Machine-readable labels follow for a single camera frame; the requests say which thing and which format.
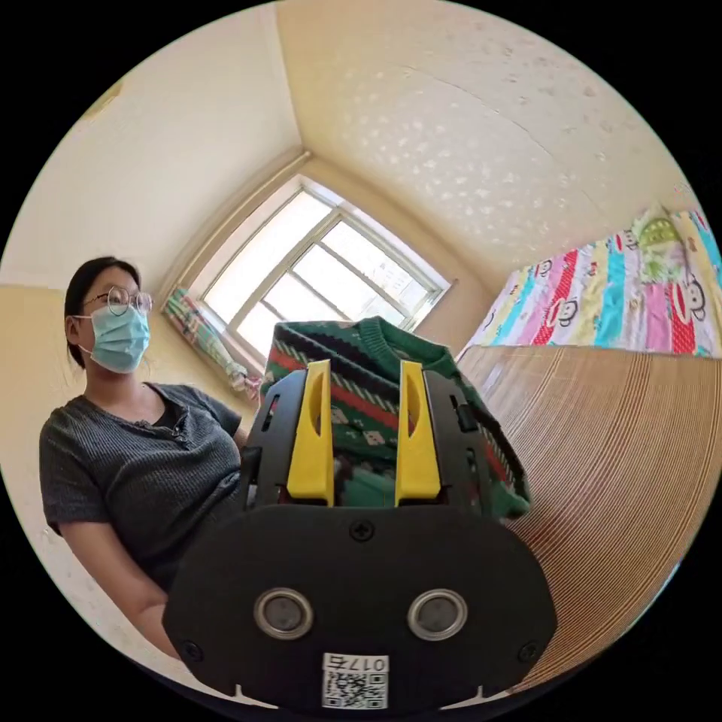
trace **woman's arm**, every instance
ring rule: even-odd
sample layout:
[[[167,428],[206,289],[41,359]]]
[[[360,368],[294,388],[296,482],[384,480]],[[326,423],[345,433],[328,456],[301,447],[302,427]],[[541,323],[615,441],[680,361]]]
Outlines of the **woman's arm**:
[[[243,447],[246,445],[247,440],[248,437],[246,436],[246,432],[239,426],[238,430],[233,435],[233,441],[235,441],[235,445],[238,447],[239,451],[243,451]]]
[[[154,647],[180,659],[162,625],[167,595],[130,557],[108,523],[60,524],[73,554]]]

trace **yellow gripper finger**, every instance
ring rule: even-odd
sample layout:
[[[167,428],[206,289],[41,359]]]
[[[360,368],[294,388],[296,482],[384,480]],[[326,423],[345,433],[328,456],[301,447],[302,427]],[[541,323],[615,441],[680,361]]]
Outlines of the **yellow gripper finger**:
[[[286,487],[293,499],[324,500],[333,506],[331,362],[308,364]]]
[[[410,432],[409,420],[414,430]],[[412,499],[435,499],[441,492],[426,384],[420,363],[401,361],[396,506]]]

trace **bamboo mat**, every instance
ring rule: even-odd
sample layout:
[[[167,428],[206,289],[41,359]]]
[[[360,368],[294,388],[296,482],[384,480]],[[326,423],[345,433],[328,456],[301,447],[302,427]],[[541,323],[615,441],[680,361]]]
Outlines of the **bamboo mat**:
[[[533,509],[509,526],[557,608],[557,633],[519,691],[616,641],[687,552],[722,469],[722,362],[474,346],[459,367],[529,474]]]

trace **bed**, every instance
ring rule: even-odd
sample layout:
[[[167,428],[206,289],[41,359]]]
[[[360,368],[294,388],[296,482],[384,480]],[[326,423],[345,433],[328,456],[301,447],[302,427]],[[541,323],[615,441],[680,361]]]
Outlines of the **bed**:
[[[474,346],[459,367],[529,475],[532,512],[510,526],[541,563],[559,619],[515,692],[606,649],[676,570],[722,468],[722,363]]]
[[[722,358],[722,259],[701,211],[632,227],[513,272],[471,346],[595,346]]]

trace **gray t-shirt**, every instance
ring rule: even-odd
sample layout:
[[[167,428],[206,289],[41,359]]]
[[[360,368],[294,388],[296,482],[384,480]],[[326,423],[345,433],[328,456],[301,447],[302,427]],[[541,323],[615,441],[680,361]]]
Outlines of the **gray t-shirt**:
[[[109,522],[135,562],[168,591],[203,530],[243,508],[240,416],[189,386],[148,384],[173,428],[129,422],[84,396],[57,408],[40,434],[48,525]]]

